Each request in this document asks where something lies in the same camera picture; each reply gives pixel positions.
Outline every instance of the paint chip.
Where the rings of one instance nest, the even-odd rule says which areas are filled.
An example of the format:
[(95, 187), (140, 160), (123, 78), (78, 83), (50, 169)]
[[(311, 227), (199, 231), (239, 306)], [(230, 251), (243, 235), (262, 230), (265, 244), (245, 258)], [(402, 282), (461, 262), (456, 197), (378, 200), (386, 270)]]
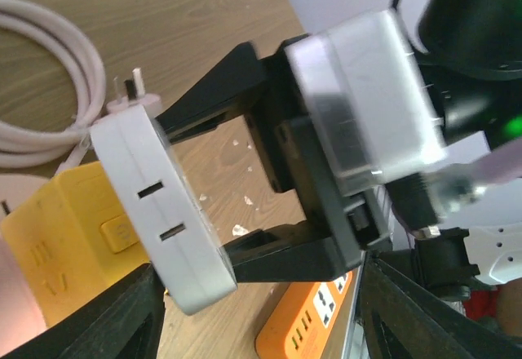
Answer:
[(248, 234), (248, 230), (244, 228), (243, 226), (236, 224), (234, 228), (232, 229), (232, 235), (234, 237), (242, 237), (243, 235)]

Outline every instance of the yellow block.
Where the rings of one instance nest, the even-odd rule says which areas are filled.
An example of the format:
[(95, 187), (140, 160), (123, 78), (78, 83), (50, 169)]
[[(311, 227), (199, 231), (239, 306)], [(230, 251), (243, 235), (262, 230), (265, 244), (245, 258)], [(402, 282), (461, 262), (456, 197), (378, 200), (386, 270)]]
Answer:
[(148, 262), (99, 162), (57, 175), (0, 224), (49, 327)]

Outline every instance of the wooden surface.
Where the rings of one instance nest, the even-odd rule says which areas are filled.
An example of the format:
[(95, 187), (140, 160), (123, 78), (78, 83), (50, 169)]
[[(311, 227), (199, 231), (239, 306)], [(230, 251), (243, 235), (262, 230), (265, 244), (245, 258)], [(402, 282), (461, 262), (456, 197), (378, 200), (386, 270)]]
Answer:
[[(116, 75), (128, 77), (139, 66), (147, 88), (161, 94), (165, 104), (175, 102), (239, 42), (253, 40), (259, 54), (268, 55), (281, 40), (302, 32), (286, 0), (32, 1), (58, 11), (89, 36), (100, 51), (109, 81)], [(38, 45), (3, 30), (0, 81), (3, 121), (45, 131), (58, 131), (70, 123), (76, 102), (65, 71)], [(294, 194), (275, 195), (270, 190), (249, 143), (243, 121), (237, 119), (176, 147), (223, 242), (232, 239), (235, 224), (252, 230), (302, 219)], [(57, 164), (27, 172), (51, 175)], [(193, 317), (185, 317), (167, 300), (159, 357), (256, 358), (254, 338), (284, 289), (241, 285)], [(340, 317), (325, 357), (339, 357), (343, 324)]]

